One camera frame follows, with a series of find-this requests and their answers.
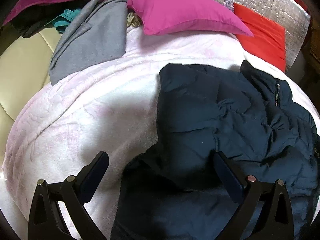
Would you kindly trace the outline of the pale pink bed blanket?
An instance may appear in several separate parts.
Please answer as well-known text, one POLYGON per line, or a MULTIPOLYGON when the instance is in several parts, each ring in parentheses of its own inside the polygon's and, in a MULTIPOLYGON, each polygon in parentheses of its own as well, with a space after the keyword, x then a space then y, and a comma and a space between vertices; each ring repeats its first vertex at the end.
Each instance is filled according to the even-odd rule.
POLYGON ((62 181, 105 151, 110 168, 85 208, 109 236, 125 165, 157 141, 159 71, 168 63, 200 63, 233 74, 244 60, 287 81, 293 101, 319 123, 319 113, 308 96, 276 67, 244 51, 234 35, 185 31, 146 36, 141 28, 131 28, 122 58, 47 85, 18 115, 2 166, 1 207, 9 222, 14 227, 27 224, 40 178, 62 181))

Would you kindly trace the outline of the patterned beige cloth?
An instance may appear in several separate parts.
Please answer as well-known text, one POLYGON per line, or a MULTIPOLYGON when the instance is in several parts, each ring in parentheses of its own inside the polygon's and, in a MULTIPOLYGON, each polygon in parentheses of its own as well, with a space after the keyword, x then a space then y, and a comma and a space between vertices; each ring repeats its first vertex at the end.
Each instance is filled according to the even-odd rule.
POLYGON ((140 27, 143 25, 142 20, 135 12, 129 12, 127 15, 127 27, 140 27))

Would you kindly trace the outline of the red cushion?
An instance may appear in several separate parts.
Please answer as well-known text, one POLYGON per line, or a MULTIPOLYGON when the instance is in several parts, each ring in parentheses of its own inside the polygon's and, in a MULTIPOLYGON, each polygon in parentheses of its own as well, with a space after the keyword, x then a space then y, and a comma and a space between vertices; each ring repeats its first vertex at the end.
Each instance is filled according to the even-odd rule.
POLYGON ((282 72, 286 68, 285 28, 255 11, 234 3, 234 13, 253 36, 236 35, 248 53, 261 58, 282 72))

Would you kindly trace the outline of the grey garment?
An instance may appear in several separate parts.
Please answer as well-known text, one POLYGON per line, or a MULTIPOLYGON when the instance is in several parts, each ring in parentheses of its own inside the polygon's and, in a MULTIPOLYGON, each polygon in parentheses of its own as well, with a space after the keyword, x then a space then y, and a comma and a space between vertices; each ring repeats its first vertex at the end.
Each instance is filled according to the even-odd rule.
POLYGON ((90 0, 62 34, 49 65, 55 85, 90 66, 121 58, 126 49, 127 0, 90 0))

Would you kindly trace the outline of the navy blue padded jacket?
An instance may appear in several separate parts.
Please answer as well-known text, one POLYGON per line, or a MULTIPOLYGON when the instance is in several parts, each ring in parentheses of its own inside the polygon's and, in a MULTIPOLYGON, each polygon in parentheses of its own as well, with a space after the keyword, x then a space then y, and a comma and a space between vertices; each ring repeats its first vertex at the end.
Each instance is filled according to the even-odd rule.
POLYGON ((286 81, 244 61, 238 72, 168 64, 159 72, 158 141, 123 171, 111 239, 215 239, 236 211, 213 164, 282 179, 294 238, 311 222, 319 135, 286 81))

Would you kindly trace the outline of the cream leather sofa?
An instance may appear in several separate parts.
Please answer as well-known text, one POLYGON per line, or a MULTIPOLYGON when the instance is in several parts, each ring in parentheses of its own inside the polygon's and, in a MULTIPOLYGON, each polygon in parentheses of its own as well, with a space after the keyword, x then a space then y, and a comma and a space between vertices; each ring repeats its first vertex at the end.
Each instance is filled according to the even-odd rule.
POLYGON ((1 161, 20 111, 50 83, 49 63, 60 37, 53 27, 30 38, 23 38, 10 24, 1 28, 1 161))

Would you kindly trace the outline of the silver foil insulation panel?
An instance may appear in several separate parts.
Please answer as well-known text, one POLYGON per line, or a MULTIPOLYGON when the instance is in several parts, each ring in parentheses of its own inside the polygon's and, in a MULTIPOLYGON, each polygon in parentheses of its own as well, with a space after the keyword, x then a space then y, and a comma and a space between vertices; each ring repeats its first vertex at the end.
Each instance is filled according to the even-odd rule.
POLYGON ((233 10, 238 3, 269 18, 285 28, 286 68, 294 64, 306 38, 310 15, 294 0, 215 0, 233 10))

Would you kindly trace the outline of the black garment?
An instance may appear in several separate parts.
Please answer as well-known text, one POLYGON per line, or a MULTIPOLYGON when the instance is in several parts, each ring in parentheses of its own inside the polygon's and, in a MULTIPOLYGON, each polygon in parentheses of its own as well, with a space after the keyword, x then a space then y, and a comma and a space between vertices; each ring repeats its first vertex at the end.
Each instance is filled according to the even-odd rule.
POLYGON ((32 5, 15 16, 10 24, 23 38, 30 38, 44 29, 67 9, 82 9, 88 0, 75 0, 48 5, 32 5))

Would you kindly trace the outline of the magenta pillow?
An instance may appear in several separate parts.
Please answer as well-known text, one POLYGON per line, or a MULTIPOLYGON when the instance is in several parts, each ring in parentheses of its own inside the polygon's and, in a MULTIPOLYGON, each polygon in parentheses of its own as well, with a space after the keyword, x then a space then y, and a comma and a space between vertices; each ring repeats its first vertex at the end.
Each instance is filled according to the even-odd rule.
POLYGON ((143 22, 145 35, 180 31, 218 31, 253 36, 231 10, 214 0, 128 0, 143 22))

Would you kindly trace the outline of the teal garment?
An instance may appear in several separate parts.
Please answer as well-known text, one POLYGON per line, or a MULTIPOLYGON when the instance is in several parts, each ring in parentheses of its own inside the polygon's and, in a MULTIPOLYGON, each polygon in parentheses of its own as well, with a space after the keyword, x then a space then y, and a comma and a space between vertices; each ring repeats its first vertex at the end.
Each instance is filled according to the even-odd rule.
POLYGON ((66 9, 62 14, 54 18, 50 23, 60 34, 63 34, 71 22, 78 16, 81 9, 66 9))

